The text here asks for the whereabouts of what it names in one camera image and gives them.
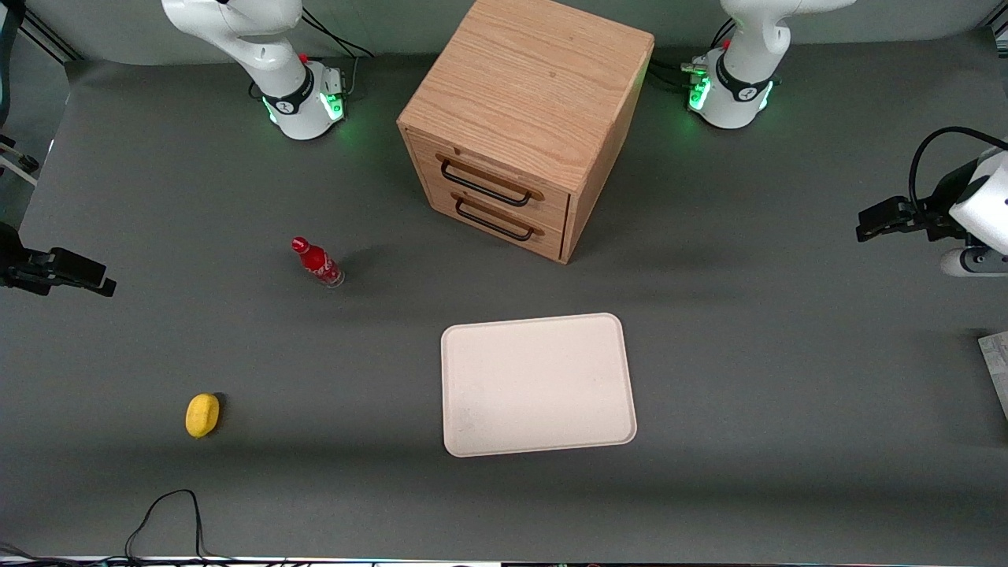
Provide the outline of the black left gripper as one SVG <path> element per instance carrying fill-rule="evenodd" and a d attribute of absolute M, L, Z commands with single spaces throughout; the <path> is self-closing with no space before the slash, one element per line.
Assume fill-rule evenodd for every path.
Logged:
<path fill-rule="evenodd" d="M 955 239 L 968 242 L 967 229 L 951 216 L 951 206 L 967 190 L 977 164 L 964 164 L 948 172 L 926 198 L 917 193 L 918 165 L 910 168 L 910 200 L 886 198 L 859 213 L 857 241 L 868 242 L 882 235 L 925 231 L 929 242 Z"/>

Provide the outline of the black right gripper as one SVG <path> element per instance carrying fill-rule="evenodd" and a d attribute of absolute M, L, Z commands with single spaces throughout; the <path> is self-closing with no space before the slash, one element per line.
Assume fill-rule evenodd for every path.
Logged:
<path fill-rule="evenodd" d="M 35 295 L 48 295 L 53 284 L 86 288 L 87 291 L 111 298 L 117 284 L 106 279 L 106 267 L 69 249 L 50 249 L 48 269 L 39 263 L 41 256 L 25 248 L 18 230 L 1 223 L 1 286 L 19 288 Z"/>

